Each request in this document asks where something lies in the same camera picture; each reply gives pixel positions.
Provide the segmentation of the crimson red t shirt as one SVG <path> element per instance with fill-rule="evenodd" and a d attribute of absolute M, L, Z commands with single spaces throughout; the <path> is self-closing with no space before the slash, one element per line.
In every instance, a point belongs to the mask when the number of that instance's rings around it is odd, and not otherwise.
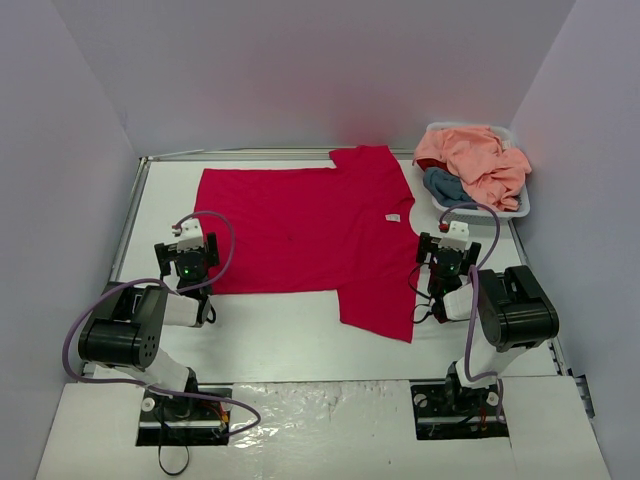
<path fill-rule="evenodd" d="M 416 296 L 407 285 L 418 236 L 415 203 L 386 146 L 329 154 L 332 166 L 206 169 L 195 210 L 218 237 L 227 271 L 219 294 L 334 290 L 342 323 L 411 342 Z"/>

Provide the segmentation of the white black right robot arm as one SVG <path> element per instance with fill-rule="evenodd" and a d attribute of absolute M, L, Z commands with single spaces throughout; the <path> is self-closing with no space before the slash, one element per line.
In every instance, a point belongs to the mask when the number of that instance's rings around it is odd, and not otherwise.
<path fill-rule="evenodd" d="M 501 394 L 501 375 L 519 356 L 559 333 L 559 317 L 531 269 L 485 269 L 480 244 L 468 241 L 463 224 L 445 227 L 442 237 L 419 236 L 416 263 L 429 272 L 424 319 L 468 323 L 464 353 L 449 367 L 443 389 L 446 406 L 465 413 L 481 393 Z"/>

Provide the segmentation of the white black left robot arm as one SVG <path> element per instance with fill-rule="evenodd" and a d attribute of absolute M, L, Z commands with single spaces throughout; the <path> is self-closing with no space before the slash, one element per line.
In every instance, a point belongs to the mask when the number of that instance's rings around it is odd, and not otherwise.
<path fill-rule="evenodd" d="M 91 313 L 78 339 L 82 360 L 131 376 L 135 383 L 158 391 L 165 406 L 179 418 L 195 415 L 201 393 L 195 372 L 160 347 L 165 326 L 201 328 L 217 315 L 211 304 L 213 289 L 205 281 L 220 263 L 217 237 L 196 227 L 184 227 L 172 244 L 154 246 L 162 277 L 175 271 L 176 294 L 166 286 L 124 286 L 110 282 L 110 297 Z"/>

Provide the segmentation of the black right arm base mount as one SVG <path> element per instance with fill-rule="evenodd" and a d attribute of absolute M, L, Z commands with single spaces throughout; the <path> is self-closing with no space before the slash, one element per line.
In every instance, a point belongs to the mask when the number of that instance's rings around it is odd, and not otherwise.
<path fill-rule="evenodd" d="M 451 403 L 443 380 L 411 382 L 416 439 L 419 441 L 508 438 L 496 415 L 497 388 L 464 389 Z"/>

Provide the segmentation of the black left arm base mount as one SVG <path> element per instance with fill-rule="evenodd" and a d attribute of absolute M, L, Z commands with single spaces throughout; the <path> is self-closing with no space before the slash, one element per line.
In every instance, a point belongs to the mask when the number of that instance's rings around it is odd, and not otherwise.
<path fill-rule="evenodd" d="M 137 447 L 226 446 L 232 407 L 226 402 L 144 391 Z"/>

